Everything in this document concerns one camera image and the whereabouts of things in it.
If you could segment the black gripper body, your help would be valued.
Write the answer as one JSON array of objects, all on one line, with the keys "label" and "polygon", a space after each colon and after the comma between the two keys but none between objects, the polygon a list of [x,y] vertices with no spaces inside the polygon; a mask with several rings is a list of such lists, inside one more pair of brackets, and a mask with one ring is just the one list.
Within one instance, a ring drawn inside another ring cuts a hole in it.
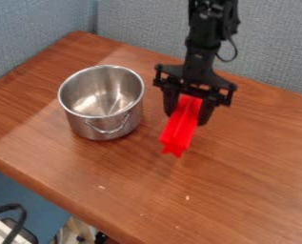
[{"label": "black gripper body", "polygon": [[229,106],[236,84],[212,69],[217,51],[219,46],[211,49],[188,48],[181,64],[156,64],[152,84],[161,92],[175,90],[179,94],[211,100],[215,106]]}]

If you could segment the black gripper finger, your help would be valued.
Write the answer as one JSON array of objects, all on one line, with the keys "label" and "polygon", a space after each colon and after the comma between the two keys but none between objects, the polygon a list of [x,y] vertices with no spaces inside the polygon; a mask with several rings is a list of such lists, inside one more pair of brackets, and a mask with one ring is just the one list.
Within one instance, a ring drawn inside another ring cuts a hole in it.
[{"label": "black gripper finger", "polygon": [[201,106],[200,106],[200,110],[199,110],[199,118],[197,118],[199,126],[203,126],[207,123],[207,121],[212,115],[213,109],[215,109],[213,102],[204,100],[201,102]]},{"label": "black gripper finger", "polygon": [[175,90],[163,91],[163,110],[167,115],[175,111],[179,102],[179,92]]}]

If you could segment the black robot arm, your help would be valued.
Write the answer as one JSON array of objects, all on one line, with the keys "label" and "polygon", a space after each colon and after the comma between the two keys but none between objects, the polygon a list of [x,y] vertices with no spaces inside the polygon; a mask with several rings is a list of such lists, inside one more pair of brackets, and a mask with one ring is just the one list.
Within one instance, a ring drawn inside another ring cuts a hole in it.
[{"label": "black robot arm", "polygon": [[181,94],[200,99],[197,125],[203,126],[213,109],[232,103],[236,84],[219,76],[213,59],[236,58],[232,41],[240,21],[237,0],[188,0],[188,34],[181,65],[156,64],[152,84],[163,92],[163,110],[171,116]]}]

